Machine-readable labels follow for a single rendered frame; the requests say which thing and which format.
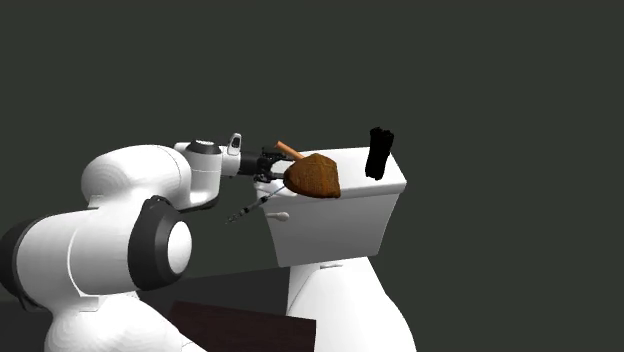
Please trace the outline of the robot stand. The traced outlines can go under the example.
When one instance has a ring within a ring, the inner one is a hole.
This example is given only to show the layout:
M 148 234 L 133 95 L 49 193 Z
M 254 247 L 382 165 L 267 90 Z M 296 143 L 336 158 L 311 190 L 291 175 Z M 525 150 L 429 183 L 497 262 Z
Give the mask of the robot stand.
M 182 301 L 168 319 L 207 352 L 315 351 L 315 320 Z

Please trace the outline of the white toilet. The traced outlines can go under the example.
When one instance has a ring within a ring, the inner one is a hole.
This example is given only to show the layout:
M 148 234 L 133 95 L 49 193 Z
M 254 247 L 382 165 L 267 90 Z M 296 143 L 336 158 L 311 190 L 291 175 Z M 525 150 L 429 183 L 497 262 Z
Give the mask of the white toilet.
M 417 352 L 406 319 L 370 259 L 407 180 L 393 157 L 366 176 L 366 147 L 325 149 L 337 164 L 341 196 L 314 199 L 256 183 L 279 266 L 289 269 L 286 313 L 315 321 L 314 352 Z

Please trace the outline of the thin black and silver pen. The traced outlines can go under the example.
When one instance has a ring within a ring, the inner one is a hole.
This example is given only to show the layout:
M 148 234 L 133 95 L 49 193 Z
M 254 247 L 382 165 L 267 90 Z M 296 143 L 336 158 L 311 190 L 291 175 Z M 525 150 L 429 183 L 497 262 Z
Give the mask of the thin black and silver pen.
M 241 217 L 244 217 L 246 214 L 248 214 L 250 212 L 253 212 L 257 208 L 259 208 L 262 204 L 266 203 L 271 197 L 276 195 L 282 189 L 284 189 L 284 186 L 277 188 L 275 191 L 273 191 L 271 193 L 268 193 L 266 195 L 261 196 L 260 198 L 255 200 L 252 204 L 241 208 L 238 212 L 232 214 L 227 219 L 227 224 L 233 223 L 233 222 L 237 221 L 238 219 L 240 219 Z

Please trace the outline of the black ribbed cylinder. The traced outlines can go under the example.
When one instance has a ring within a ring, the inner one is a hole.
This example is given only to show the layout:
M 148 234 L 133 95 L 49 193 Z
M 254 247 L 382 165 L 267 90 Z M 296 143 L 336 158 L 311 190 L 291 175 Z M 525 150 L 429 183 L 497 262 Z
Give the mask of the black ribbed cylinder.
M 379 181 L 383 178 L 387 160 L 394 143 L 394 134 L 387 129 L 377 126 L 369 131 L 370 143 L 365 174 L 367 177 Z

